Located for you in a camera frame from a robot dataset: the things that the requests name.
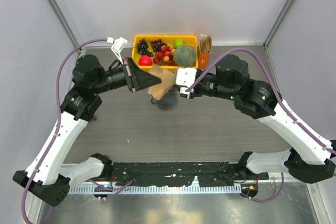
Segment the brown paper coffee filter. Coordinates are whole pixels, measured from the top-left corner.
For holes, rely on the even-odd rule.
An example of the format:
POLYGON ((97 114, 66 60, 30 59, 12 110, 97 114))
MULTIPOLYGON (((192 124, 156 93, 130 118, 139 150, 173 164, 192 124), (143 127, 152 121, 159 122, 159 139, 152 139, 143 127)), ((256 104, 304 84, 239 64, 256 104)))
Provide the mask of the brown paper coffee filter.
POLYGON ((158 77, 161 83, 156 84, 148 89, 148 94, 156 100, 160 100, 168 92, 168 90, 175 84, 175 73, 172 73, 158 65, 154 65, 149 73, 158 77))

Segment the grey transparent glass server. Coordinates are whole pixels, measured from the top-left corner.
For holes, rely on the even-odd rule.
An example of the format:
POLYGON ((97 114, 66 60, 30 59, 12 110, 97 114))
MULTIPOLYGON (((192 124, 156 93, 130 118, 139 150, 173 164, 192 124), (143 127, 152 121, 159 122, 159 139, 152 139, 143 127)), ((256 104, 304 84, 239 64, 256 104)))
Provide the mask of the grey transparent glass server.
POLYGON ((160 100, 155 99, 154 97, 151 98, 151 103, 156 105, 159 109, 164 111, 171 111, 174 110, 178 106, 178 98, 162 98, 160 100))

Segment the grey transparent coffee dripper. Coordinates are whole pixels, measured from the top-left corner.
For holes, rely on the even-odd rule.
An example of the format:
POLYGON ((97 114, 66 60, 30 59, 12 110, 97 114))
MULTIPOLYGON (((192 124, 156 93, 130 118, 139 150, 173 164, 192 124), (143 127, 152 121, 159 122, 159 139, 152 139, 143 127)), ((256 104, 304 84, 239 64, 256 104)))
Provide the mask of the grey transparent coffee dripper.
POLYGON ((169 90, 167 91, 167 93, 164 95, 164 97, 166 99, 174 99, 175 97, 178 96, 178 87, 177 86, 172 86, 171 88, 169 88, 169 90))

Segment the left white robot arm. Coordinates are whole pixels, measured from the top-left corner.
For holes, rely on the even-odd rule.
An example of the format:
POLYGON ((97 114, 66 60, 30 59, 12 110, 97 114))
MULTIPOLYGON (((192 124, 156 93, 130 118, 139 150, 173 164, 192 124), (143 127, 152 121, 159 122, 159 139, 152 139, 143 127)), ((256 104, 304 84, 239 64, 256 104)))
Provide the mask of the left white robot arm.
POLYGON ((106 181, 112 176, 111 159, 99 153, 71 169, 61 167, 74 141, 102 104, 99 95, 120 87, 136 92, 161 83, 132 58, 124 58, 123 63, 106 70, 96 56, 84 55, 77 60, 72 75, 74 86, 63 102, 57 102, 60 113, 55 129, 31 165, 13 176, 14 182, 52 207, 58 206, 78 184, 92 178, 106 181))

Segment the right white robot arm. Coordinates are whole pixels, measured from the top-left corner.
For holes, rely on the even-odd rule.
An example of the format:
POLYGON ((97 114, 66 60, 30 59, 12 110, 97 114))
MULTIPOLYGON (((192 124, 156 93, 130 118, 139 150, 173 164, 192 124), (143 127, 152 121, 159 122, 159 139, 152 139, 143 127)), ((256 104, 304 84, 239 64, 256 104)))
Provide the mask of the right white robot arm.
POLYGON ((242 179, 261 173, 288 173, 295 179, 314 184, 334 176, 335 141, 316 133, 298 117, 271 81, 250 78, 248 63, 227 54, 214 64, 215 74, 195 68, 180 68, 175 83, 181 96, 203 95, 232 100, 235 109, 270 127, 291 148, 277 153, 245 152, 236 172, 242 179))

